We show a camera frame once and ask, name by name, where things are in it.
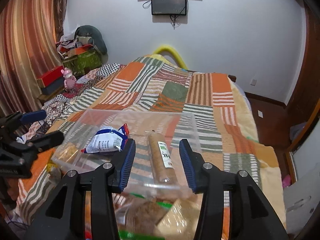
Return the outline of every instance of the wooden floor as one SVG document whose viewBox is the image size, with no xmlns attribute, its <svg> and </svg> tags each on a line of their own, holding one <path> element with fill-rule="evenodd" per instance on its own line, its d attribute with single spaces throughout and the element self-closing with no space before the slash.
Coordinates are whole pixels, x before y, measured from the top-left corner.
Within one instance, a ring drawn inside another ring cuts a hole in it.
<svg viewBox="0 0 320 240">
<path fill-rule="evenodd" d="M 289 118 L 282 106 L 249 98 L 253 118 L 257 125 L 259 142 L 265 146 L 272 146 L 278 158 L 282 178 L 289 174 L 284 151 L 289 147 Z"/>
</svg>

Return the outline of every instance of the label with chinese text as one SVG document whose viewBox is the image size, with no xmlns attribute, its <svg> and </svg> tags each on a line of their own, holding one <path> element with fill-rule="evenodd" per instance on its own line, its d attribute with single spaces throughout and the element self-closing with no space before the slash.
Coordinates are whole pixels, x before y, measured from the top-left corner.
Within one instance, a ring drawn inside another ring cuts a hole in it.
<svg viewBox="0 0 320 240">
<path fill-rule="evenodd" d="M 168 150 L 166 143 L 165 142 L 158 142 L 158 145 L 159 145 L 159 149 L 161 152 L 164 166 L 166 168 L 173 168 L 172 161 L 170 159 L 170 153 L 169 153 L 169 150 Z"/>
</svg>

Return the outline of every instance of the blue and white snack package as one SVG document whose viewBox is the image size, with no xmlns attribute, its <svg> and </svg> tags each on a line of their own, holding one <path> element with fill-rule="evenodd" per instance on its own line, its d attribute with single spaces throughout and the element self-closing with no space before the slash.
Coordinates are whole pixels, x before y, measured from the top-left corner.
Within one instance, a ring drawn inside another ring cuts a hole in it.
<svg viewBox="0 0 320 240">
<path fill-rule="evenodd" d="M 111 126 L 102 126 L 89 145 L 81 151 L 89 154 L 122 151 L 128 135 L 129 129 L 126 123 L 119 130 Z"/>
</svg>

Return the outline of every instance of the clear plastic container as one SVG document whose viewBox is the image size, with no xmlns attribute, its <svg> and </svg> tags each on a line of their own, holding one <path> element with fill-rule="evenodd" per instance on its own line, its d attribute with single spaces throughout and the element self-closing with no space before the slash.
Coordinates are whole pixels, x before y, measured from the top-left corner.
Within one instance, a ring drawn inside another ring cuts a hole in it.
<svg viewBox="0 0 320 240">
<path fill-rule="evenodd" d="M 52 156 L 52 161 L 63 172 L 69 170 L 77 170 L 79 173 L 93 171 L 104 162 L 110 161 L 111 156 L 85 154 L 81 152 L 81 149 L 89 144 L 101 126 L 110 125 L 119 129 L 124 123 L 128 125 L 129 138 L 133 138 L 136 142 L 136 155 L 128 186 L 124 191 L 160 199 L 174 200 L 190 197 L 192 191 L 188 187 L 181 163 L 179 142 L 186 138 L 193 151 L 201 153 L 196 122 L 191 113 L 87 109 L 65 135 L 65 140 Z M 165 137 L 178 179 L 175 185 L 154 182 L 147 145 L 147 137 L 152 131 L 161 133 Z"/>
</svg>

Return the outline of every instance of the black clamp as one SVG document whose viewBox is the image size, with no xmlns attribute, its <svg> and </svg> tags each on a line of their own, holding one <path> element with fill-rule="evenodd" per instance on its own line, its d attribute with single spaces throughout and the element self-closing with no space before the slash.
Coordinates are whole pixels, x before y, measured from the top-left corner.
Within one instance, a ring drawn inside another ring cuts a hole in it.
<svg viewBox="0 0 320 240">
<path fill-rule="evenodd" d="M 271 204 L 245 170 L 236 174 L 205 163 L 182 139 L 179 152 L 187 182 L 203 193 L 196 240 L 221 240 L 224 192 L 230 195 L 229 240 L 286 240 L 288 235 Z"/>
<path fill-rule="evenodd" d="M 119 240 L 112 193 L 128 184 L 136 144 L 128 139 L 124 150 L 94 171 L 68 171 L 37 210 L 25 240 L 84 240 L 85 192 L 91 191 L 91 230 L 94 240 Z"/>
<path fill-rule="evenodd" d="M 60 131 L 46 134 L 40 138 L 27 141 L 25 144 L 16 141 L 14 131 L 21 125 L 33 123 L 46 118 L 44 110 L 22 114 L 16 112 L 0 118 L 0 200 L 3 204 L 15 207 L 7 194 L 7 183 L 3 177 L 30 178 L 31 165 L 40 152 L 60 145 L 64 136 Z"/>
</svg>

